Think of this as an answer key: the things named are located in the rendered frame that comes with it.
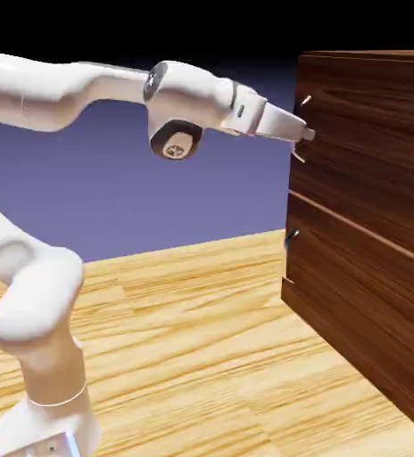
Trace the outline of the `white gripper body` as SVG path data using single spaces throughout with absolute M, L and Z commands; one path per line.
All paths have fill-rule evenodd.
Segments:
M 265 103 L 255 134 L 298 143 L 308 138 L 306 122 L 298 116 L 269 102 Z

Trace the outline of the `dark wood cabinet door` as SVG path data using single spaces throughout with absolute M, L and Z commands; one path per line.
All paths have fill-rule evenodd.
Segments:
M 414 259 L 291 196 L 282 299 L 414 422 Z
M 290 188 L 414 254 L 414 52 L 303 54 L 305 96 Z

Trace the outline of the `dark wood cabinet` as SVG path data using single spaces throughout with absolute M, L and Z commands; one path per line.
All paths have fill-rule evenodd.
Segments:
M 414 422 L 414 51 L 311 51 L 281 296 Z

